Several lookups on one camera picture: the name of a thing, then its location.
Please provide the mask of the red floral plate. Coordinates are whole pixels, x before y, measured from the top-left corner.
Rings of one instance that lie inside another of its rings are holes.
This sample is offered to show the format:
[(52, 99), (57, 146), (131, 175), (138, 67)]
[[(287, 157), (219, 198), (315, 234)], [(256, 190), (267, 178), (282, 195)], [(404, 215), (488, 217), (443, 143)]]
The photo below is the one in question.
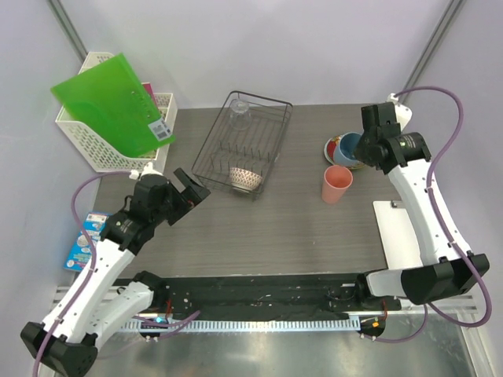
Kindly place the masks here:
[[(337, 135), (337, 136), (334, 136), (334, 137), (328, 139), (325, 143), (325, 146), (323, 149), (324, 157), (332, 165), (337, 165), (337, 162), (335, 161), (335, 152), (337, 150), (337, 146), (338, 146), (341, 138), (342, 138), (342, 135), (340, 134), (340, 135)], [(363, 168), (364, 166), (365, 165), (363, 163), (357, 161), (356, 163), (352, 163), (349, 166), (345, 166), (345, 167), (349, 170), (359, 170), (359, 169)]]

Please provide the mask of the clear glass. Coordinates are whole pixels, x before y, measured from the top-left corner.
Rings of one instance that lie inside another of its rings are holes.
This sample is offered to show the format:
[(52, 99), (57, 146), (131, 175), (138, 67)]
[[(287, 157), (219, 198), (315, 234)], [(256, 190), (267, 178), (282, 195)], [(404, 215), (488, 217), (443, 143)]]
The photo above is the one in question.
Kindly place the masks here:
[(241, 99), (233, 99), (229, 106), (229, 124), (235, 130), (242, 131), (249, 128), (252, 116), (249, 103)]

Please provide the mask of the pink plastic cup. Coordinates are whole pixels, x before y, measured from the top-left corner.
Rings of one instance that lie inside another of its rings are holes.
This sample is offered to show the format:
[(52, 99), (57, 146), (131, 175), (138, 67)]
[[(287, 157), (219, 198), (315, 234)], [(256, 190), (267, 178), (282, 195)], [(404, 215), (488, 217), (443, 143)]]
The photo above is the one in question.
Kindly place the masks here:
[(328, 167), (323, 175), (321, 198), (327, 204), (337, 203), (353, 183), (353, 174), (346, 167)]

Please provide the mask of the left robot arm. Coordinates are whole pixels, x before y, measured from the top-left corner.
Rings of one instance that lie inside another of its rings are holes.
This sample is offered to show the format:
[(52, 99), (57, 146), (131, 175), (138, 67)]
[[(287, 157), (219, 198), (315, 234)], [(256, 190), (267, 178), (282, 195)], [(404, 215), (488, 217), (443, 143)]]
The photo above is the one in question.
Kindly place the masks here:
[(89, 242), (90, 260), (67, 294), (41, 322), (24, 325), (20, 337), (34, 358), (33, 375), (44, 365), (62, 376), (84, 376), (100, 348), (128, 319), (145, 309), (159, 313), (166, 307), (165, 279), (146, 271), (111, 302), (102, 300), (159, 225), (175, 224), (209, 196), (183, 169), (174, 175), (182, 191), (159, 172), (141, 173), (133, 193), (108, 217), (100, 239)]

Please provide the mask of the blue plastic cup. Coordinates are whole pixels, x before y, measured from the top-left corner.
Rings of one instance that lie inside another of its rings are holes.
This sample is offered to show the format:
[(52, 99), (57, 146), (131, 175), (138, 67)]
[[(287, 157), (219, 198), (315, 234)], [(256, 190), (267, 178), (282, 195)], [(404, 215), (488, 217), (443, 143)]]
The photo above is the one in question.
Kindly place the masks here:
[(361, 134), (356, 132), (349, 132), (340, 137), (333, 153), (335, 164), (343, 167), (356, 167), (360, 163), (354, 156), (354, 150), (360, 138)]

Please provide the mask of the patterned ceramic bowl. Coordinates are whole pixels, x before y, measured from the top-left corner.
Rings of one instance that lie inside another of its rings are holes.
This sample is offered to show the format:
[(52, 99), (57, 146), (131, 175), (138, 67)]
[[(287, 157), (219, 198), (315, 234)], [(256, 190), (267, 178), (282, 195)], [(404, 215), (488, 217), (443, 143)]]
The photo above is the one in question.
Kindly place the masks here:
[(235, 189), (245, 192), (256, 190), (263, 181), (260, 174), (239, 167), (229, 169), (230, 183)]

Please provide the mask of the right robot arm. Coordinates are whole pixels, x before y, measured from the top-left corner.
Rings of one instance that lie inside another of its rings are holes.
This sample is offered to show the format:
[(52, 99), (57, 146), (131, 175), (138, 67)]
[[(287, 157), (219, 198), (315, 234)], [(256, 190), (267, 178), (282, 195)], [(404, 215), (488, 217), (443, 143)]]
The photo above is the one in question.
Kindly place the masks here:
[(323, 141), (362, 128), (354, 106), (254, 107), (249, 126), (229, 112), (214, 124), (199, 111), (182, 116), (172, 163), (192, 156), (193, 174), (210, 196), (161, 243), (187, 276), (370, 272), (355, 301), (375, 309), (384, 295), (402, 295), (403, 270), (458, 260), (468, 244), (422, 160), (382, 174), (350, 173), (335, 204), (321, 197)]

